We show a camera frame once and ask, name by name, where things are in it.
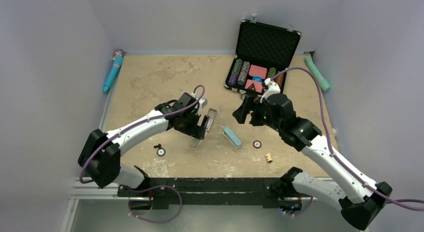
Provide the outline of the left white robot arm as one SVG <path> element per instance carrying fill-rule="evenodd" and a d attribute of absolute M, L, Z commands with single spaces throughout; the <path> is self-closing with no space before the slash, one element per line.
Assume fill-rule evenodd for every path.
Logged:
<path fill-rule="evenodd" d="M 121 128 L 92 131 L 77 160 L 82 173 L 99 188 L 116 183 L 136 196 L 149 190 L 149 176 L 138 166 L 121 163 L 121 157 L 141 142 L 174 129 L 198 140 L 204 139 L 209 116 L 201 117 L 207 99 L 183 93 L 178 100 L 161 103 L 147 115 Z"/>

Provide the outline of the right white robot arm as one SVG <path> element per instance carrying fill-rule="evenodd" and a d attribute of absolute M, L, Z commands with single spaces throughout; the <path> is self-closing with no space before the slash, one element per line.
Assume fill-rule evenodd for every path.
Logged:
<path fill-rule="evenodd" d="M 247 115 L 252 126 L 268 126 L 277 131 L 282 141 L 313 160 L 334 181 L 315 178 L 300 168 L 292 167 L 270 187 L 279 195 L 304 193 L 326 202 L 340 211 L 354 228 L 365 230 L 387 203 L 392 187 L 376 182 L 355 168 L 336 152 L 328 139 L 311 121 L 298 117 L 292 101 L 284 94 L 266 99 L 245 97 L 233 112 L 239 124 Z"/>

